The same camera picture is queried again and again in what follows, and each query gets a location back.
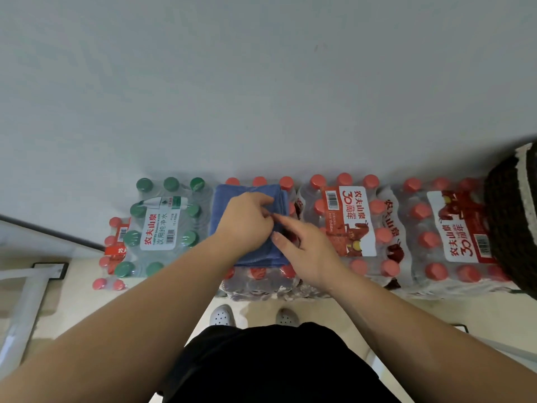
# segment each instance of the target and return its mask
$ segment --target barcode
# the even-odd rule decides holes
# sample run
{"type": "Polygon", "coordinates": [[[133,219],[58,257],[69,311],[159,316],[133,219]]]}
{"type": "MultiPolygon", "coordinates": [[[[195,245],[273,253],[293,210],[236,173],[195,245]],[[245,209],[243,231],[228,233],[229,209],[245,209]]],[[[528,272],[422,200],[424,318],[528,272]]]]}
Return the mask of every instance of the barcode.
{"type": "Polygon", "coordinates": [[[326,191],[326,201],[328,202],[328,210],[339,210],[336,191],[326,191]]]}
{"type": "Polygon", "coordinates": [[[174,240],[175,240],[175,230],[170,229],[168,230],[168,234],[166,235],[166,244],[173,244],[174,240]]]}
{"type": "Polygon", "coordinates": [[[487,235],[474,235],[481,257],[492,257],[490,253],[489,237],[487,235]]]}
{"type": "Polygon", "coordinates": [[[123,242],[123,237],[125,236],[125,233],[127,233],[127,230],[129,230],[129,228],[126,226],[119,228],[119,235],[117,236],[118,242],[123,242]]]}

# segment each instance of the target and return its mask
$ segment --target folded towel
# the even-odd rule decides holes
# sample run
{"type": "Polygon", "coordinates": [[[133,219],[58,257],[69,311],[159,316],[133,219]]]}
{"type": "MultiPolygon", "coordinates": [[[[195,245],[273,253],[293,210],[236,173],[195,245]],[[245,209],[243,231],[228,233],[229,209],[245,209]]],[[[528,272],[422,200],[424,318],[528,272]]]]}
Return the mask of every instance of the folded towel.
{"type": "MultiPolygon", "coordinates": [[[[224,214],[225,207],[234,196],[239,196],[245,192],[261,192],[274,198],[274,203],[265,206],[271,213],[279,213],[289,216],[289,202],[287,192],[280,188],[280,185],[263,185],[263,186],[236,186],[222,184],[214,190],[213,210],[211,212],[211,224],[209,226],[209,235],[212,235],[220,218],[224,214]]],[[[274,225],[274,230],[277,232],[283,231],[283,226],[280,223],[274,225]]],[[[274,246],[270,237],[259,249],[251,251],[239,259],[236,266],[243,267],[281,267],[289,264],[287,258],[282,252],[274,246]]]]}

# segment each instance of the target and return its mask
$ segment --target shoe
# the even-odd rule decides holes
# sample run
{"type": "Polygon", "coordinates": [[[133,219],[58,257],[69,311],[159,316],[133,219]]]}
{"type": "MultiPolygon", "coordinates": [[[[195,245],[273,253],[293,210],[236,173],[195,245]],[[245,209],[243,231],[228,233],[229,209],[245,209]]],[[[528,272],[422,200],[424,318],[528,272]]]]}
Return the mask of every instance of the shoe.
{"type": "Polygon", "coordinates": [[[289,308],[281,308],[276,314],[276,324],[286,325],[288,327],[298,327],[300,320],[298,315],[289,308]]]}
{"type": "Polygon", "coordinates": [[[222,304],[217,307],[211,314],[209,325],[228,325],[230,327],[236,327],[232,308],[227,304],[222,304]]]}

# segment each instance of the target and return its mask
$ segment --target right hand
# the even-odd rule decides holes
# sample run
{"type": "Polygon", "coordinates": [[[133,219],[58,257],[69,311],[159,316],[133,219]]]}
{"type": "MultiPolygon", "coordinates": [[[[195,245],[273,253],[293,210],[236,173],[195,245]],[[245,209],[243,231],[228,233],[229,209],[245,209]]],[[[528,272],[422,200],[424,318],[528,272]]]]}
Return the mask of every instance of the right hand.
{"type": "Polygon", "coordinates": [[[302,280],[319,290],[328,291],[330,279],[346,268],[326,235],[311,223],[278,214],[272,217],[300,239],[298,248],[281,233],[273,232],[274,245],[287,257],[302,280]]]}

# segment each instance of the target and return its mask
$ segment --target woven basket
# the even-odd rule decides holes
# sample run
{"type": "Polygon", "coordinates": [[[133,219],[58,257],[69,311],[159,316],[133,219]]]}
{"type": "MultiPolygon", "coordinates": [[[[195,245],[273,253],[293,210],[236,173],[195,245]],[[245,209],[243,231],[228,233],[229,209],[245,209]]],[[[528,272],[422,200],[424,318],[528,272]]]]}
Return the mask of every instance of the woven basket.
{"type": "Polygon", "coordinates": [[[501,268],[537,299],[537,142],[490,171],[484,186],[490,244],[501,268]]]}

